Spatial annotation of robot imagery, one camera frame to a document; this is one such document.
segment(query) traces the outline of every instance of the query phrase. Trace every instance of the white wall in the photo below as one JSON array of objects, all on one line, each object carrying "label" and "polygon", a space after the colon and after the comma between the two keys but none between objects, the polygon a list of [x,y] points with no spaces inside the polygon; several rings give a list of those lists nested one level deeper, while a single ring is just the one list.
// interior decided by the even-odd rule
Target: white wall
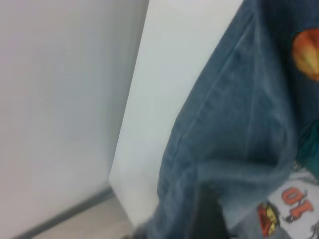
[{"label": "white wall", "polygon": [[108,187],[146,0],[0,2],[0,238]]}]

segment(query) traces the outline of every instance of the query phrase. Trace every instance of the denim jacket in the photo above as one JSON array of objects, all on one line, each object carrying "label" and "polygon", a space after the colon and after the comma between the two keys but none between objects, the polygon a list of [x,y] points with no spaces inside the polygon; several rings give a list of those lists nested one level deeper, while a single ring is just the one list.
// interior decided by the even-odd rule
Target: denim jacket
[{"label": "denim jacket", "polygon": [[159,205],[137,238],[229,238],[296,159],[319,175],[319,82],[294,54],[318,10],[318,0],[244,0],[175,121]]}]

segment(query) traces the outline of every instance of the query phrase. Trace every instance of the wooden floor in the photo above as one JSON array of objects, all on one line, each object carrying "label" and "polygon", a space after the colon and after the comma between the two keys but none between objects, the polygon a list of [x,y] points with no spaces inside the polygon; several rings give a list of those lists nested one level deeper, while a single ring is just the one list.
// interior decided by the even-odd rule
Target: wooden floor
[{"label": "wooden floor", "polygon": [[114,197],[34,237],[34,239],[121,239],[132,225]]}]

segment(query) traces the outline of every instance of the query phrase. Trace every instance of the orange graphic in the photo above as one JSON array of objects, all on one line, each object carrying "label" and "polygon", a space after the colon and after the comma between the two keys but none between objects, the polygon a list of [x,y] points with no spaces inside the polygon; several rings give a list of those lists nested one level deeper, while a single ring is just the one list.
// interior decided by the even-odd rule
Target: orange graphic
[{"label": "orange graphic", "polygon": [[292,54],[297,68],[319,81],[319,28],[300,32],[294,38]]},{"label": "orange graphic", "polygon": [[290,210],[290,215],[283,218],[287,223],[298,220],[305,212],[314,211],[311,202],[309,202],[306,197],[307,192],[302,193],[298,188],[294,187],[291,187],[282,193],[282,199],[287,205],[292,206],[297,203],[297,206]]}]

